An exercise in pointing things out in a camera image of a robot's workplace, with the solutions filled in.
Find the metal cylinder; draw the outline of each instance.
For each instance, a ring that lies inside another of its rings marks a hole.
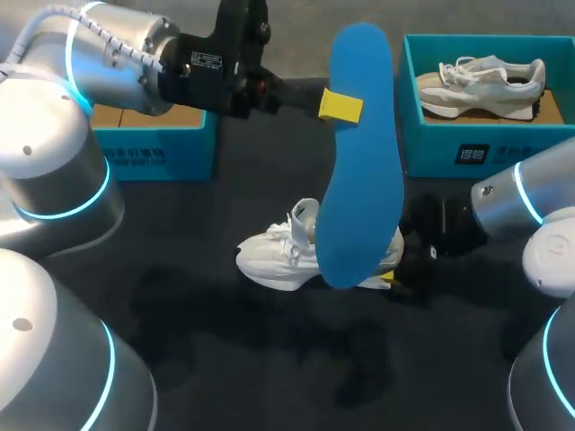
[[[0,428],[151,431],[154,380],[48,272],[0,250]]]
[[[17,8],[16,23],[7,25],[0,36],[14,34],[14,27],[21,28],[38,10]],[[165,17],[113,4],[91,2],[82,10],[127,45],[152,55],[161,54],[180,32]],[[172,107],[159,97],[156,71],[120,56],[96,34],[65,17],[50,17],[41,24],[22,63],[65,77],[92,104],[149,115],[161,115]]]
[[[124,215],[118,183],[64,86],[3,81],[0,130],[0,248],[39,259],[117,229]]]
[[[494,239],[534,232],[551,213],[575,204],[575,139],[473,186],[475,216]]]
[[[575,297],[555,312],[519,355],[508,402],[517,431],[575,429]]]
[[[114,187],[88,118],[58,83],[4,81],[0,130],[0,186],[26,213],[64,214]]]

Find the silver robot arm segment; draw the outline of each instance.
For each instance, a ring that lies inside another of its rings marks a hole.
[[[36,262],[0,250],[0,428],[153,431],[136,353]]]
[[[533,234],[546,217],[575,207],[575,138],[555,145],[462,196],[425,195],[407,208],[402,225],[438,253],[465,254],[494,241]]]
[[[575,206],[575,139],[553,146],[475,184],[472,205],[496,240],[531,234],[552,213]]]
[[[14,17],[22,26],[18,31],[8,22]],[[161,65],[151,65],[180,34],[163,16],[91,2],[80,10],[16,6],[0,24],[0,39],[13,42],[0,51],[8,63],[19,59],[21,65],[58,75],[91,104],[148,115],[161,115],[172,107],[158,91]]]

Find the black fabric surface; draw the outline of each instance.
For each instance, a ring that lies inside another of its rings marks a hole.
[[[41,262],[150,364],[158,431],[512,429],[506,356],[553,309],[523,277],[525,241],[441,259],[427,305],[321,280],[270,291],[235,246],[321,198],[332,131],[285,110],[227,119],[219,141],[214,181],[124,184],[111,240]],[[411,180],[408,198],[470,184]]]

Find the cardboard box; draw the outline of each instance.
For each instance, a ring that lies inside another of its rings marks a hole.
[[[212,177],[217,117],[174,106],[158,117],[95,106],[92,127],[120,181],[201,181]]]
[[[469,112],[456,120],[424,115],[415,79],[459,57],[494,55],[546,65],[547,91],[531,122]],[[575,136],[575,39],[554,36],[407,35],[397,97],[412,177],[487,178]]]

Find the robotic arm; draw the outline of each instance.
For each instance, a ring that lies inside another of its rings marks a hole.
[[[547,295],[575,291],[575,139],[475,184],[463,196],[414,200],[403,225],[439,254],[457,256],[488,240],[532,235],[523,254],[529,281]]]
[[[90,127],[94,104],[247,119],[284,104],[317,114],[323,94],[261,66],[265,0],[222,0],[207,38],[102,2],[15,6],[0,24],[0,249],[33,259],[94,245],[121,223],[121,195]]]

